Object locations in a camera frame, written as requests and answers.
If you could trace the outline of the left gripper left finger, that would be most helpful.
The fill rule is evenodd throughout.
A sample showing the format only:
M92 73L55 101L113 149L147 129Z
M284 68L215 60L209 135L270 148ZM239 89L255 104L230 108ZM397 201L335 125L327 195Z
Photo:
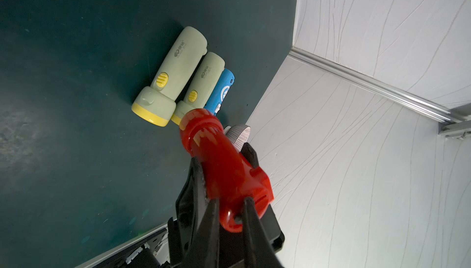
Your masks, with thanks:
M219 200L212 199L181 268L217 268L219 264Z

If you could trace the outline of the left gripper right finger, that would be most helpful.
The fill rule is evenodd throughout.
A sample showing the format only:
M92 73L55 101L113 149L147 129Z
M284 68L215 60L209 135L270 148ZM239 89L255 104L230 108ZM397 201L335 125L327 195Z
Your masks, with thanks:
M253 198L245 198L242 226L244 266L247 268L282 267L276 252L283 247L283 232L271 206L260 218Z

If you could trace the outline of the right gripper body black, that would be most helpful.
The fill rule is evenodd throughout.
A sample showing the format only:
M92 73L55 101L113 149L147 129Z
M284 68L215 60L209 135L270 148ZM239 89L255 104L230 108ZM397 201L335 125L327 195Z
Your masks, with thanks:
M240 152L250 164L258 166L256 152L249 144L245 144ZM194 236L210 201L207 197L206 182L201 163L192 157L187 181L175 204L177 217L175 220L170 219L168 221L170 263L172 266L180 268L181 261L185 258L192 241L194 241ZM241 222L242 214L237 217ZM218 268L230 267L237 263L244 265L243 232L229 232L220 224L219 235Z

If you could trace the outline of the red flashlight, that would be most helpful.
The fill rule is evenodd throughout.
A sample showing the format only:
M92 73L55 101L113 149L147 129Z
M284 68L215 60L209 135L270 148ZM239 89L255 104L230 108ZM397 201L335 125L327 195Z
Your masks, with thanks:
M274 200L270 180L260 166L249 163L224 135L218 118L206 109L194 109L179 124L183 147L202 166L207 197L220 202L219 221L232 233L242 231L244 199L253 198L262 217Z

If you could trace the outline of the pale green flashlight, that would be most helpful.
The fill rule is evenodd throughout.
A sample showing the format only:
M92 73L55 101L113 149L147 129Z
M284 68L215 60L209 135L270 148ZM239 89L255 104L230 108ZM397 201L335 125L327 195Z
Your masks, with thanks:
M149 86L144 87L132 104L140 118L165 127L182 92L201 58L207 53L207 40L192 26L185 27L175 40Z
M195 72L193 80L182 101L179 101L171 120L179 125L182 118L194 109L206 105L224 71L225 61L219 55L208 52Z

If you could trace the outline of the blue flashlight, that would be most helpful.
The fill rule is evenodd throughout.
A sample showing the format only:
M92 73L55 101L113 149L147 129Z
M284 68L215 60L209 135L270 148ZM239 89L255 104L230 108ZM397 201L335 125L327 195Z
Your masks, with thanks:
M217 115L228 91L234 84L234 80L234 74L229 69L224 69L215 88L213 89L213 92L209 96L204 109L208 110L213 115Z

